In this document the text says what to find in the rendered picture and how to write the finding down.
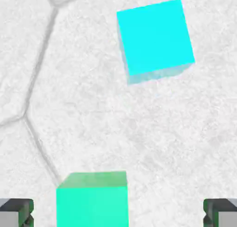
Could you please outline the small green cube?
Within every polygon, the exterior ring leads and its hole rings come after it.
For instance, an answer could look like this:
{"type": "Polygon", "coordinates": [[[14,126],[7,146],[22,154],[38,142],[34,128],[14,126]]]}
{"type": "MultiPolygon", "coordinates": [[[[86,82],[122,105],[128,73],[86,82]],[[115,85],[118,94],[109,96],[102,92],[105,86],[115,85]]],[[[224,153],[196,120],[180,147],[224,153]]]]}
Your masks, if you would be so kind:
{"type": "Polygon", "coordinates": [[[56,189],[56,227],[129,227],[126,172],[69,174],[56,189]]]}

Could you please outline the small cyan cube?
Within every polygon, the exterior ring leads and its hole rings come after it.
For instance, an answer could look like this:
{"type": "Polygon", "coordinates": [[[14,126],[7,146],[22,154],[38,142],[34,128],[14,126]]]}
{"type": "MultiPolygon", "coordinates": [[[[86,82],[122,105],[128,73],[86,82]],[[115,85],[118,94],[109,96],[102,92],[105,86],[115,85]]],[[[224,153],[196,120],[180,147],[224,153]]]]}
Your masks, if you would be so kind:
{"type": "Polygon", "coordinates": [[[181,0],[118,11],[128,84],[176,76],[195,63],[181,0]]]}

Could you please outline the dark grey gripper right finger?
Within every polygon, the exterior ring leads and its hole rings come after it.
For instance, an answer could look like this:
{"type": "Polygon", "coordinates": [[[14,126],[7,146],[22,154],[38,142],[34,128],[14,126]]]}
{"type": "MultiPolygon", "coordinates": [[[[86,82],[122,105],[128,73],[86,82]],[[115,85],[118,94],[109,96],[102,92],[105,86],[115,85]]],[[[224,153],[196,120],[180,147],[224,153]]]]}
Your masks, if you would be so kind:
{"type": "Polygon", "coordinates": [[[237,227],[237,198],[205,199],[203,210],[203,227],[237,227]]]}

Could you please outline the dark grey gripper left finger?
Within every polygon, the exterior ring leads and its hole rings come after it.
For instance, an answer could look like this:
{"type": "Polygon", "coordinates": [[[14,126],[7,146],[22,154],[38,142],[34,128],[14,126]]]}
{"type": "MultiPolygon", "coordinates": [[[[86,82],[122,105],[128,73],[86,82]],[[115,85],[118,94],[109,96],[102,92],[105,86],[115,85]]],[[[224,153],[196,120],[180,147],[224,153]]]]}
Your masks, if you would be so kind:
{"type": "Polygon", "coordinates": [[[0,198],[0,227],[34,227],[34,201],[28,198],[0,198]]]}

